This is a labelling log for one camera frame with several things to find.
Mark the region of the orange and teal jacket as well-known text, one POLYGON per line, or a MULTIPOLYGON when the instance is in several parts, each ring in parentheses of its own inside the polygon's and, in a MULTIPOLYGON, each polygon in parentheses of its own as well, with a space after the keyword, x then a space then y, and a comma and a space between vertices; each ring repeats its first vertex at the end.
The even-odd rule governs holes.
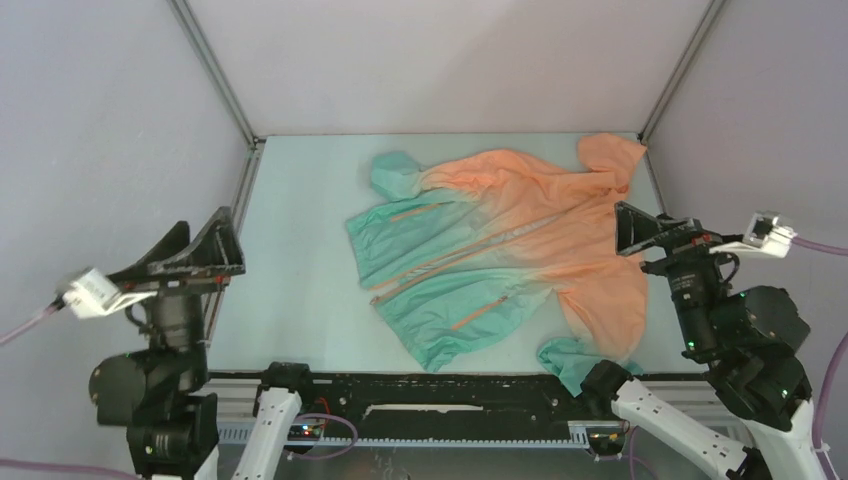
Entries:
POLYGON ((536 357, 570 394, 603 360, 637 372, 648 282, 616 251, 615 207, 645 152, 600 133, 579 139, 579 172, 510 149, 430 167, 379 155, 382 203, 346 223, 360 285, 429 373, 504 340, 550 296, 570 332, 536 357))

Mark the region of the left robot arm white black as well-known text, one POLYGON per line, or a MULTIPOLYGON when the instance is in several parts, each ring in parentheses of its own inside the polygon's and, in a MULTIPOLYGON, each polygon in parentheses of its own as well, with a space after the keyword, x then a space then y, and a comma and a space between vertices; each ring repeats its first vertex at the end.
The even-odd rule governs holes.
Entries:
POLYGON ((232 211, 218 208, 197 235, 177 222, 130 266, 107 275, 121 294, 138 294, 143 318, 123 307, 148 345, 103 360, 88 393, 101 426, 123 427, 143 479, 217 476, 218 396, 209 382, 204 298, 223 292, 246 265, 232 211))

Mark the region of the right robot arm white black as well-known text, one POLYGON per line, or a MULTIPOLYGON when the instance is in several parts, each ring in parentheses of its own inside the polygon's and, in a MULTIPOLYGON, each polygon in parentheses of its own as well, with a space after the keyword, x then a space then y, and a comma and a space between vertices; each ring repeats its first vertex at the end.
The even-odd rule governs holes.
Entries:
POLYGON ((581 402, 596 418, 611 414, 644 430, 713 479, 831 479, 832 464, 815 439, 813 391, 797 351, 809 325, 782 288, 733 292, 722 274, 741 258, 784 258, 794 229, 775 212, 756 213, 747 230, 722 235, 694 218, 615 207, 616 251, 631 256, 659 247, 641 264, 670 288, 685 343, 683 356, 705 367, 721 404, 747 428, 752 445, 723 436, 660 399, 619 364, 597 363, 582 381, 581 402))

